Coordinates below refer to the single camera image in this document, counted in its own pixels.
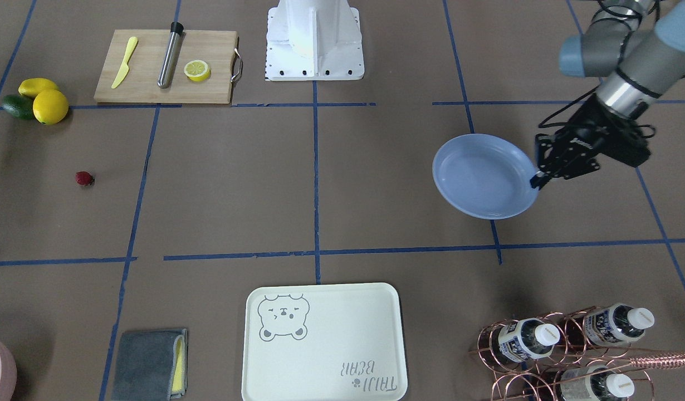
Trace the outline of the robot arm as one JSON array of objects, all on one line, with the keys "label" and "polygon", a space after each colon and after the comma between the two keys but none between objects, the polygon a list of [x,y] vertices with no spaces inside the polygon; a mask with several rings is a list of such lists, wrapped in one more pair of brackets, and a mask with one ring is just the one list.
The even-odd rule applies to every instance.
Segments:
[{"label": "robot arm", "polygon": [[559,68],[602,82],[574,101],[579,108],[567,121],[546,118],[539,124],[556,132],[535,136],[538,171],[531,188],[597,171],[600,154],[633,168],[647,162],[649,135],[638,119],[685,79],[685,1],[658,16],[648,31],[639,26],[660,11],[658,1],[607,1],[599,7],[587,31],[563,43]]}]

